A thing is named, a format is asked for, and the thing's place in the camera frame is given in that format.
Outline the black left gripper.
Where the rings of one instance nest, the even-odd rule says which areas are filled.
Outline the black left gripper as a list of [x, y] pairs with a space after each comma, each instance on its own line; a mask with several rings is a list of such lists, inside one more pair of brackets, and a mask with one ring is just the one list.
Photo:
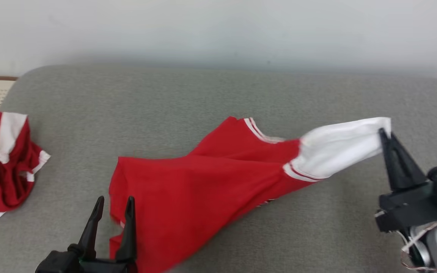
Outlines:
[[[100, 196], [86, 223], [84, 231], [78, 242], [80, 258], [92, 260], [96, 258], [95, 242], [98, 223], [104, 212], [104, 196]], [[126, 223], [123, 229], [123, 238], [120, 248], [116, 251], [116, 260], [80, 261], [82, 273], [137, 273], [135, 264], [137, 259], [135, 199], [130, 196], [125, 209]]]

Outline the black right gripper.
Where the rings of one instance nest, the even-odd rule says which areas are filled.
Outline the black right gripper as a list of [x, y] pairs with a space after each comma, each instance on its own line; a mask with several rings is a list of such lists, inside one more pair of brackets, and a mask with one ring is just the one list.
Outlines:
[[375, 221], [381, 232], [403, 231], [437, 221], [437, 190], [394, 133], [379, 129], [390, 190], [378, 197]]

